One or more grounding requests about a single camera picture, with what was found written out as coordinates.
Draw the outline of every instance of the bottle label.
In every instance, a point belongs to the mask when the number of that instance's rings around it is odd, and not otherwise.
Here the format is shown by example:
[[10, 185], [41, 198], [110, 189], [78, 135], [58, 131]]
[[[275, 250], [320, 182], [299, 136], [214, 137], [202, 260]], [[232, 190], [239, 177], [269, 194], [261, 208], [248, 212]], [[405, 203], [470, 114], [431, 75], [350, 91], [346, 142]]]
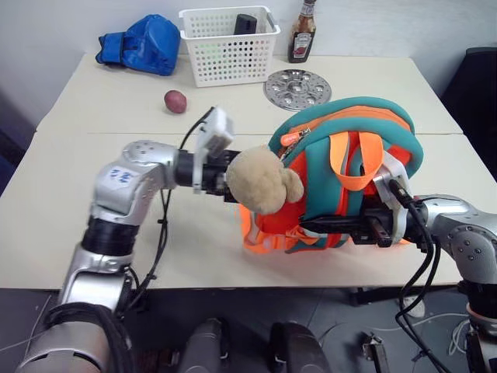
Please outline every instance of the bottle label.
[[309, 17], [314, 14], [314, 4], [304, 3], [302, 5], [301, 15]]
[[305, 58], [309, 45], [312, 41], [313, 33], [294, 34], [294, 58]]

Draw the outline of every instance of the potato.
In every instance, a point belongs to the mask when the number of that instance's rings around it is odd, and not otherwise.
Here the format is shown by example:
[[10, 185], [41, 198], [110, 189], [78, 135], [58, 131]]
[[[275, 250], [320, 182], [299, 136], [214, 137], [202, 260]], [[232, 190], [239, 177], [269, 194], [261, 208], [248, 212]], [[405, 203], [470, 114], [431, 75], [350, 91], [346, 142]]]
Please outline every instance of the potato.
[[171, 90], [164, 95], [165, 106], [173, 113], [181, 114], [186, 110], [186, 97], [180, 91]]

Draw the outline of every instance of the beige plush toy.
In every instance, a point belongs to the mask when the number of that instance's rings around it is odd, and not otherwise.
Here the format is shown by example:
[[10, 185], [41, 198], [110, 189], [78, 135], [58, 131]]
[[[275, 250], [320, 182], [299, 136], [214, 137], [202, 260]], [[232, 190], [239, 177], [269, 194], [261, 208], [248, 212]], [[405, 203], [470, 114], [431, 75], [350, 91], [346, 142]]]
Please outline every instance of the beige plush toy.
[[226, 170], [233, 197], [258, 214], [277, 212], [285, 200], [297, 202], [304, 195], [300, 177], [265, 145], [238, 154]]

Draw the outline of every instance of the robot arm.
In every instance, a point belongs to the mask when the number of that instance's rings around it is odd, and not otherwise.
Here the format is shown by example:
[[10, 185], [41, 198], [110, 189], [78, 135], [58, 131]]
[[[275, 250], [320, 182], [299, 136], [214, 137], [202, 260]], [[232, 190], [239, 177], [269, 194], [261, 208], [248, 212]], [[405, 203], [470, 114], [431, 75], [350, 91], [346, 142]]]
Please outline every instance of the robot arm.
[[[121, 350], [129, 348], [111, 319], [130, 296], [127, 270], [151, 200], [160, 189], [180, 185], [234, 201], [224, 185], [224, 172], [238, 154], [224, 150], [232, 138], [230, 120], [223, 110], [213, 108], [200, 119], [194, 154], [136, 141], [124, 148], [117, 161], [102, 168], [88, 227], [75, 247], [59, 295], [61, 307], [52, 312], [50, 328], [33, 341], [18, 373], [104, 372], [119, 342], [125, 345]], [[116, 329], [113, 338], [110, 329]], [[130, 364], [125, 365], [132, 371]]]
[[[131, 288], [127, 268], [133, 259], [134, 239], [160, 189], [188, 186], [235, 201], [224, 182], [224, 172], [238, 154], [224, 150], [233, 138], [231, 123], [217, 108], [202, 121], [195, 154], [137, 141], [102, 169], [88, 228], [75, 248], [60, 305], [90, 304], [117, 312], [127, 303]], [[408, 191], [407, 176], [403, 166], [386, 157], [374, 179], [380, 201], [365, 201], [359, 217], [321, 216], [301, 221], [301, 226], [316, 233], [349, 233], [356, 244], [389, 246], [402, 237], [419, 244], [420, 234], [408, 212], [387, 188], [395, 178]], [[473, 326], [468, 355], [474, 371], [493, 371], [497, 365], [497, 215], [480, 212], [451, 196], [417, 200], [426, 227], [454, 258], [467, 285]], [[59, 318], [33, 342], [17, 372], [104, 372], [111, 350], [98, 320]]]

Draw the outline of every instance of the table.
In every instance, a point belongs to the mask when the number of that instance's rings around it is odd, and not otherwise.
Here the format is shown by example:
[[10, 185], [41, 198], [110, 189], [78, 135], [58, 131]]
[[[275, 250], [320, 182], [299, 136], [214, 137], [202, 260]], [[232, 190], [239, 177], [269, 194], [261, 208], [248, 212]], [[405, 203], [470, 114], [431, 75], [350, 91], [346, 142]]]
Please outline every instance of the table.
[[[462, 133], [410, 58], [311, 56], [289, 64], [276, 56], [272, 70], [303, 68], [325, 78], [332, 99], [377, 96], [395, 101], [411, 115], [419, 134]], [[162, 97], [178, 89], [188, 98], [184, 114], [170, 113]], [[184, 134], [211, 106], [233, 119], [237, 134], [272, 134], [291, 112], [274, 106], [262, 83], [198, 89], [187, 56], [179, 56], [172, 76], [107, 68], [85, 55], [37, 130], [81, 133]]]
[[[96, 173], [140, 138], [178, 144], [174, 134], [81, 134], [55, 138], [40, 131], [0, 198], [0, 287], [59, 288], [88, 218]], [[267, 142], [239, 135], [231, 148]], [[462, 134], [421, 134], [426, 158], [412, 178], [417, 194], [451, 193], [497, 213], [497, 185]], [[195, 138], [189, 140], [192, 148]], [[403, 285], [421, 263], [413, 246], [387, 249], [349, 243], [324, 252], [258, 256], [242, 248], [237, 208], [219, 197], [173, 193], [170, 240], [153, 288], [362, 287]], [[158, 240], [161, 207], [155, 198], [135, 245], [134, 267], [148, 271]], [[434, 284], [460, 280], [443, 254]]]

